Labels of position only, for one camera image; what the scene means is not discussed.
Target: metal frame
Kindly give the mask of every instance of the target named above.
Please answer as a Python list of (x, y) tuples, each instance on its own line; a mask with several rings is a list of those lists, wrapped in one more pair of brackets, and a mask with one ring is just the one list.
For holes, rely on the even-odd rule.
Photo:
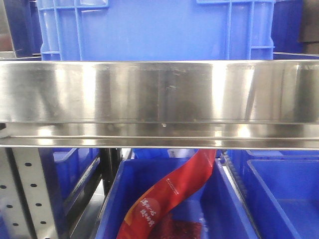
[(10, 148), (0, 148), (0, 209), (11, 239), (35, 239), (17, 165)]
[(13, 148), (37, 239), (68, 239), (51, 149)]
[(0, 85), (0, 146), (319, 148), (318, 60), (3, 61)]

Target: blue storage box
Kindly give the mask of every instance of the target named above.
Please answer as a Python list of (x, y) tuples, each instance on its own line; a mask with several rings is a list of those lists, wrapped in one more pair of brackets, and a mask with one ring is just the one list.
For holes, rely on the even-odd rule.
[(1, 239), (10, 239), (6, 226), (4, 224), (1, 211), (0, 211), (0, 238)]
[(302, 13), (303, 0), (276, 0), (271, 34), (276, 52), (303, 52), (298, 42)]
[(247, 205), (263, 239), (319, 236), (319, 161), (249, 160)]
[(272, 59), (275, 0), (38, 0), (43, 60)]
[(89, 167), (99, 153), (98, 148), (79, 148), (79, 176)]
[(55, 148), (53, 158), (62, 198), (66, 199), (79, 180), (78, 148)]
[[(95, 238), (115, 239), (133, 203), (159, 179), (186, 161), (186, 159), (122, 161)], [(218, 160), (207, 183), (171, 212), (176, 220), (202, 223), (203, 239), (257, 239)]]
[(35, 54), (40, 53), (42, 45), (41, 28), (38, 14), (38, 7), (35, 0), (30, 0), (31, 20), (32, 20), (32, 33), (33, 33), (33, 50)]
[(319, 150), (228, 150), (236, 172), (246, 183), (245, 174), (249, 159), (314, 159), (319, 160)]

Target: snack package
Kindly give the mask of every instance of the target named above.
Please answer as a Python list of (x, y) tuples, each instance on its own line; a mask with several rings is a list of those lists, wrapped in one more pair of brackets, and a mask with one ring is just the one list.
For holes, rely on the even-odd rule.
[[(169, 173), (149, 188), (127, 212), (117, 239), (148, 239), (156, 224), (171, 209), (198, 191), (206, 183), (212, 174), (215, 154), (216, 150), (200, 149), (184, 165)], [(200, 227), (197, 223), (192, 222), (179, 221), (170, 223), (169, 219), (164, 220), (164, 222), (162, 221), (161, 225), (163, 223), (164, 225), (171, 225), (167, 226), (165, 230), (167, 230), (167, 233), (170, 230), (172, 235), (177, 234), (178, 228), (178, 230), (183, 230), (183, 228), (189, 226), (189, 223), (194, 225), (194, 231), (197, 231)]]

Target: stainless steel shelf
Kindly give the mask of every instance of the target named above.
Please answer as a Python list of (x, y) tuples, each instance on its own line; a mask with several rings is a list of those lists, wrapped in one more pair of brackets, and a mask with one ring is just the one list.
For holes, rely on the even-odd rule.
[(319, 61), (0, 62), (0, 146), (319, 148)]

